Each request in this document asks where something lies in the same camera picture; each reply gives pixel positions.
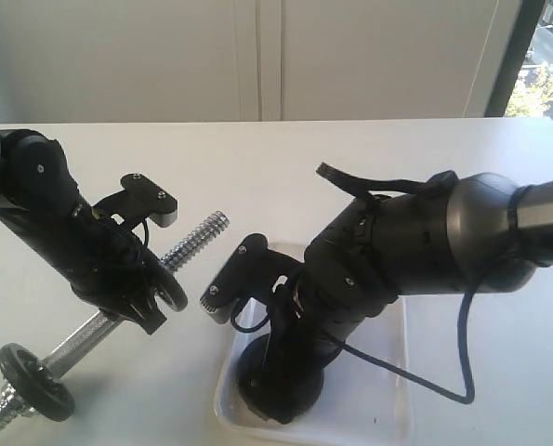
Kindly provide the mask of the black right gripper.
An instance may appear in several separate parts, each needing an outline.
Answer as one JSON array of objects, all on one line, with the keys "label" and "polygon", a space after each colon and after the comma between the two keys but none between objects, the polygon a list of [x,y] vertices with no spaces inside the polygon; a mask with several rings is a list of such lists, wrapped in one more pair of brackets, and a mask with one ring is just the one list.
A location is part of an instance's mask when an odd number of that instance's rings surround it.
[{"label": "black right gripper", "polygon": [[323,390],[324,370],[367,318],[397,300],[372,246],[381,201],[351,201],[309,243],[285,285],[270,323],[236,365],[236,385],[250,409],[291,423]]}]

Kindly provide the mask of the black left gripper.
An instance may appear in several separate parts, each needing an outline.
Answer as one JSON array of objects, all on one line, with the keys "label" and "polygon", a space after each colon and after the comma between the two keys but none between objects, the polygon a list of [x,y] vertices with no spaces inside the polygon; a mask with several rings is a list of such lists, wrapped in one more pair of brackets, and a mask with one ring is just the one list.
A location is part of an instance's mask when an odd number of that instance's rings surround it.
[{"label": "black left gripper", "polygon": [[68,281],[75,295],[113,311],[152,335],[167,317],[169,271],[128,226],[104,208],[78,199],[38,212],[38,254]]}]

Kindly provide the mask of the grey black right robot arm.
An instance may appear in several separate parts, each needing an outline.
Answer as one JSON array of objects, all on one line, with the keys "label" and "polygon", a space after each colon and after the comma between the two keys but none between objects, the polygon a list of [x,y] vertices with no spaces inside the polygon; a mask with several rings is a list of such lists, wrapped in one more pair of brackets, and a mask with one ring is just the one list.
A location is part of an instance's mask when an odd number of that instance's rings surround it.
[{"label": "grey black right robot arm", "polygon": [[[349,353],[468,405],[475,384],[467,318],[475,295],[511,293],[553,266],[553,181],[519,185],[493,173],[440,173],[396,186],[349,179],[351,203],[306,247],[269,302],[270,330],[238,360],[247,408],[288,424],[321,396],[326,368]],[[454,392],[349,344],[367,319],[402,296],[458,294]]]}]

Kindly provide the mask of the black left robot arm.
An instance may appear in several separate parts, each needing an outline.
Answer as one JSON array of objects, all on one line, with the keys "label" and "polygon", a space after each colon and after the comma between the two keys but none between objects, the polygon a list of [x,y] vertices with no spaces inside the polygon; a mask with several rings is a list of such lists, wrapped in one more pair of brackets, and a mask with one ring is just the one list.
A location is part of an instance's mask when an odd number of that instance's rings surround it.
[{"label": "black left robot arm", "polygon": [[142,174],[124,175],[121,190],[90,204],[63,148],[29,129],[0,131],[0,222],[71,286],[113,319],[153,334],[166,320],[157,302],[183,310],[188,298],[136,227],[173,224],[178,202]]}]

